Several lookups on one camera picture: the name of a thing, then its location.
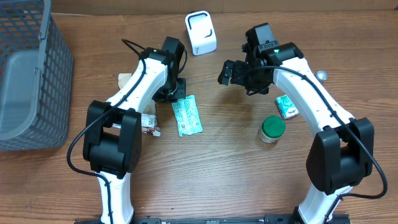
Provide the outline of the teal wet wipes pack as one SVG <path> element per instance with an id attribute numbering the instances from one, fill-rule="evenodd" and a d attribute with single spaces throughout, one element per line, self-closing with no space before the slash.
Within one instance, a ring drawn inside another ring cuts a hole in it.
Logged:
<path id="1" fill-rule="evenodd" d="M 190 136 L 203 131 L 194 95 L 177 100 L 172 103 L 172 108 L 180 137 L 183 135 Z"/>

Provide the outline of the yellow liquid bottle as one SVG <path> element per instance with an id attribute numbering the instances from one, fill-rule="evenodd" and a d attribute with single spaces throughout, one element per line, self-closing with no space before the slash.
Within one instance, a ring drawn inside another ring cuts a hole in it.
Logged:
<path id="1" fill-rule="evenodd" d="M 327 78 L 328 78 L 327 72 L 324 71 L 324 70 L 319 70 L 319 71 L 316 73 L 316 78 L 317 78 L 317 80 L 318 80 L 319 82 L 324 82 L 324 81 L 327 80 Z"/>

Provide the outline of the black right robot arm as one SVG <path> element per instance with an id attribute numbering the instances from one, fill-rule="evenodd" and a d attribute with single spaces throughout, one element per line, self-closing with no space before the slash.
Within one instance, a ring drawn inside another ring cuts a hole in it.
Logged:
<path id="1" fill-rule="evenodd" d="M 248 45 L 243 50 L 253 60 L 225 61 L 218 82 L 244 86 L 248 95 L 265 95 L 274 84 L 292 100 L 313 134 L 306 161 L 310 190 L 289 215 L 289 223 L 348 221 L 335 218 L 333 212 L 372 172 L 374 127 L 370 120 L 356 119 L 333 99 L 294 43 L 267 44 L 259 53 Z"/>

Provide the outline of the small teal tissue pack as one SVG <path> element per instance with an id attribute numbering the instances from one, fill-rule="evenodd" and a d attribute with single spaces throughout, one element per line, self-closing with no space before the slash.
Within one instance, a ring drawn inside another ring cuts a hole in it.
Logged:
<path id="1" fill-rule="evenodd" d="M 290 119 L 299 115 L 298 109 L 287 95 L 277 97 L 275 99 L 275 104 L 283 119 Z"/>

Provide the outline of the green lid jar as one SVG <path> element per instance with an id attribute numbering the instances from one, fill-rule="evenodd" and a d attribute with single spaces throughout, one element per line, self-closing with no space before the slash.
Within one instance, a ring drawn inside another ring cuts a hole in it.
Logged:
<path id="1" fill-rule="evenodd" d="M 285 132 L 284 120 L 278 116 L 269 116 L 259 128 L 259 137 L 263 142 L 276 142 Z"/>

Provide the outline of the brown snack bag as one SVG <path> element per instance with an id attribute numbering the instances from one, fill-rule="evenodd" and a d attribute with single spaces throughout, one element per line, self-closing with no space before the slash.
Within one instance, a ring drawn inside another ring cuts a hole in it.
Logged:
<path id="1" fill-rule="evenodd" d="M 120 73 L 118 75 L 118 87 L 123 89 L 131 78 L 131 73 Z M 150 100 L 142 113 L 141 119 L 141 131 L 144 134 L 150 134 L 155 137 L 160 137 L 160 124 L 157 119 L 157 112 L 155 107 L 155 101 Z"/>

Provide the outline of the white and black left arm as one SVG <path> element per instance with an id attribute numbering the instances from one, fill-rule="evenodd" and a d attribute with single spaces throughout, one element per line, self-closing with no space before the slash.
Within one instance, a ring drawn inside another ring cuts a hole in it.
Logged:
<path id="1" fill-rule="evenodd" d="M 105 102 L 89 105 L 83 158 L 101 187 L 103 211 L 99 223 L 130 223 L 131 173 L 142 151 L 142 114 L 151 101 L 181 97 L 178 77 L 187 62 L 184 48 L 145 49 L 127 83 Z"/>

